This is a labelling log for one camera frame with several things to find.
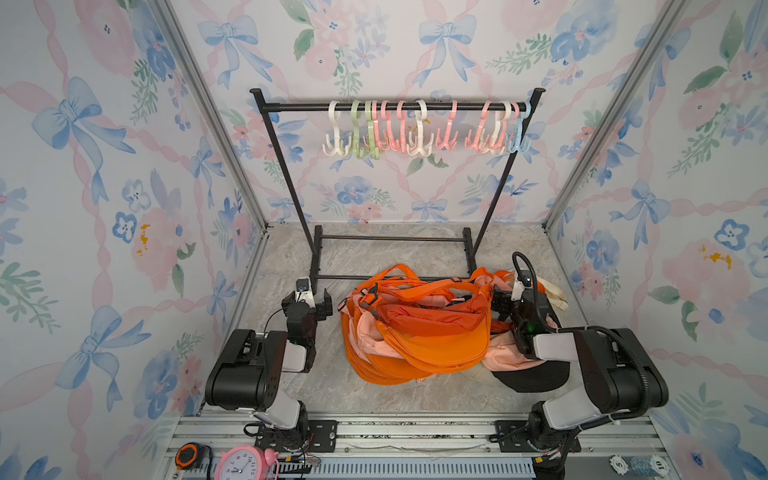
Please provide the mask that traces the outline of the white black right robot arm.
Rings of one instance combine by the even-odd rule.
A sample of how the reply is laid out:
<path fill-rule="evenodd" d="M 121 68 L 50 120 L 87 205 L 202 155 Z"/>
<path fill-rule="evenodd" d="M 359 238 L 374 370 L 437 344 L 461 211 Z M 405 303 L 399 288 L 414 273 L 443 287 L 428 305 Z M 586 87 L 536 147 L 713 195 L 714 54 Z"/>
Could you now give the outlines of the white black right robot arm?
<path fill-rule="evenodd" d="M 510 321 L 514 346 L 536 367 L 523 371 L 523 384 L 556 389 L 578 366 L 581 382 L 570 391 L 531 408 L 520 426 L 495 425 L 492 443 L 503 451 L 529 448 L 541 453 L 540 464 L 563 467 L 578 435 L 586 430 L 644 416 L 669 401 L 669 387 L 629 328 L 597 325 L 564 328 L 526 255 L 512 255 L 522 293 L 510 307 L 503 293 L 493 297 L 494 311 Z"/>

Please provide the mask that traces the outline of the black crossbody bag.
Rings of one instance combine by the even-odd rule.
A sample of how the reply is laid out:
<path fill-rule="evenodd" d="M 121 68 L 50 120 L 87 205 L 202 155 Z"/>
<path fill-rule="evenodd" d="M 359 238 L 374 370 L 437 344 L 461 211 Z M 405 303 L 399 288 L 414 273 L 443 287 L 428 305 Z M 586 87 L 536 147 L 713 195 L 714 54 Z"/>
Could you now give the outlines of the black crossbody bag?
<path fill-rule="evenodd" d="M 522 370 L 493 372 L 502 384 L 518 393 L 543 393 L 557 390 L 570 377 L 570 364 L 564 361 L 545 361 Z"/>

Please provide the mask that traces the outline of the beige crossbody bag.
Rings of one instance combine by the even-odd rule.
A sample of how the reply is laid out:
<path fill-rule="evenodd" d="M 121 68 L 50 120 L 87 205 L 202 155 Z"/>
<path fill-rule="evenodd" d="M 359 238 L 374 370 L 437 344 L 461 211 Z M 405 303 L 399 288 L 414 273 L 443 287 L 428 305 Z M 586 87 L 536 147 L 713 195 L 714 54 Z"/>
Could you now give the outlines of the beige crossbody bag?
<path fill-rule="evenodd" d="M 556 309 L 565 311 L 568 309 L 567 297 L 565 292 L 553 283 L 537 278 L 537 290 L 540 295 L 545 296 L 549 303 Z"/>

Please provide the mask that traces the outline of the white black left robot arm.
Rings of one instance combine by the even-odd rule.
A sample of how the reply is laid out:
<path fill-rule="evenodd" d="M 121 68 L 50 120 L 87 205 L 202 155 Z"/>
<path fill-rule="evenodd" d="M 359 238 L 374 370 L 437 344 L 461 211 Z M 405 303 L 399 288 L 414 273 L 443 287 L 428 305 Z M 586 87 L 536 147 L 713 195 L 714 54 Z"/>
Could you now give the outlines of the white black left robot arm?
<path fill-rule="evenodd" d="M 206 381 L 206 404 L 229 411 L 245 411 L 257 420 L 258 430 L 244 428 L 256 445 L 275 445 L 287 451 L 305 448 L 310 424 L 303 402 L 281 389 L 281 375 L 307 373 L 316 358 L 317 326 L 334 311 L 331 295 L 315 300 L 304 279 L 281 301 L 286 317 L 283 330 L 258 333 L 236 329 L 226 341 Z"/>

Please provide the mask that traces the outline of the pink crossbody bag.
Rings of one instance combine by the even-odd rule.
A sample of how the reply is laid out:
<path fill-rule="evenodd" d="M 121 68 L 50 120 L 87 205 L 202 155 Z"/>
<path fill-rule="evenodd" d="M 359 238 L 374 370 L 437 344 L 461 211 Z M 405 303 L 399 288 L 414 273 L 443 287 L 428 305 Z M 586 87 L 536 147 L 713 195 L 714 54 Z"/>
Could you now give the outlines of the pink crossbody bag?
<path fill-rule="evenodd" d="M 508 285 L 511 273 L 506 270 L 494 272 L 491 281 L 492 291 L 494 286 L 512 291 Z M 499 317 L 497 313 L 491 311 L 490 343 L 482 360 L 483 365 L 491 372 L 522 370 L 542 364 L 541 360 L 527 358 L 520 351 L 515 340 L 514 330 L 518 323 L 517 310 L 520 302 L 521 300 L 515 301 L 515 312 L 511 317 Z"/>

